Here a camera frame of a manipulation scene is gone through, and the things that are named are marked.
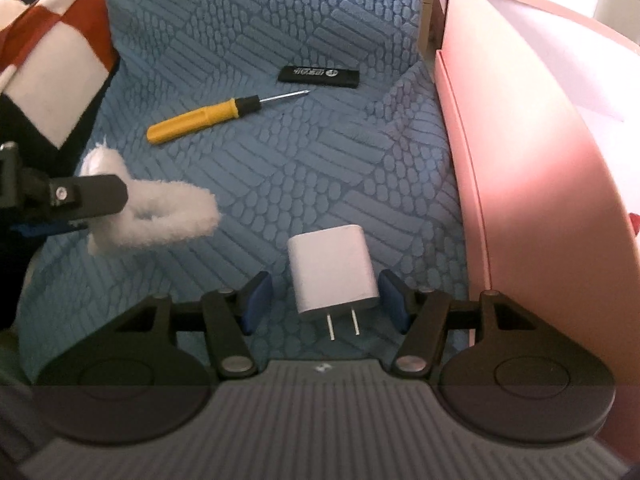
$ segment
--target black usb flash drive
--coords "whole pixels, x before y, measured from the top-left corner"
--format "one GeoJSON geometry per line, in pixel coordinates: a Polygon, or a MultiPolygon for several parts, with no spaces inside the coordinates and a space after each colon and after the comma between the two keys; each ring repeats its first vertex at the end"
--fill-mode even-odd
{"type": "Polygon", "coordinates": [[[286,66],[280,70],[278,81],[282,83],[357,88],[360,83],[360,72],[357,70],[345,70],[343,68],[286,66]]]}

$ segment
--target logo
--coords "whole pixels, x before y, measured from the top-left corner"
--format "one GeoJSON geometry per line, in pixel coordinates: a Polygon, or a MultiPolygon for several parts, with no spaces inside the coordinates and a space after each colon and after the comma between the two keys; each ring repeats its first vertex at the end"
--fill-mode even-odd
{"type": "Polygon", "coordinates": [[[293,73],[295,75],[324,75],[324,68],[295,68],[293,73]]]}
{"type": "Polygon", "coordinates": [[[326,372],[328,372],[329,370],[331,370],[332,367],[329,363],[322,363],[321,365],[318,365],[315,367],[316,372],[318,372],[319,374],[324,374],[326,372]]]}

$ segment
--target screw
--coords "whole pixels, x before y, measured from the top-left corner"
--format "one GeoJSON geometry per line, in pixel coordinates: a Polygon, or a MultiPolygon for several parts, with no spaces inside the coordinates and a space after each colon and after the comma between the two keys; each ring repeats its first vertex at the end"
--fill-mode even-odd
{"type": "Polygon", "coordinates": [[[254,362],[243,355],[232,355],[222,359],[222,367],[232,374],[248,372],[253,366],[254,362]]]}
{"type": "Polygon", "coordinates": [[[417,355],[403,355],[396,359],[396,367],[401,372],[417,374],[427,367],[427,361],[417,355]]]}
{"type": "Polygon", "coordinates": [[[56,198],[60,200],[60,202],[64,202],[67,196],[68,196],[68,193],[66,192],[66,187],[60,186],[56,190],[56,198]]]}

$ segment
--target cardboard box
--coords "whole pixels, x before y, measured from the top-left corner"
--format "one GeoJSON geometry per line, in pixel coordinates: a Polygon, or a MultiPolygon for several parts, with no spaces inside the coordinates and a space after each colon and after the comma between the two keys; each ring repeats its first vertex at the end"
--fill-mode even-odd
{"type": "Polygon", "coordinates": [[[431,35],[433,36],[436,49],[442,48],[446,11],[447,0],[433,0],[433,11],[431,12],[431,35]]]}
{"type": "Polygon", "coordinates": [[[422,4],[420,15],[420,27],[418,28],[418,53],[424,58],[427,53],[430,37],[431,24],[431,4],[422,4]]]}

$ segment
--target white plush toy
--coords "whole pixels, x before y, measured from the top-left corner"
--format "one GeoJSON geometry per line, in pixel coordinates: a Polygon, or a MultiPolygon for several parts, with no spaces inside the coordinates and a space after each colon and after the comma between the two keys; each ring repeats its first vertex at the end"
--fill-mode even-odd
{"type": "Polygon", "coordinates": [[[116,150],[100,144],[84,158],[80,175],[115,174],[129,200],[115,215],[88,220],[89,254],[171,244],[207,236],[220,222],[216,198],[186,182],[133,179],[116,150]]]}

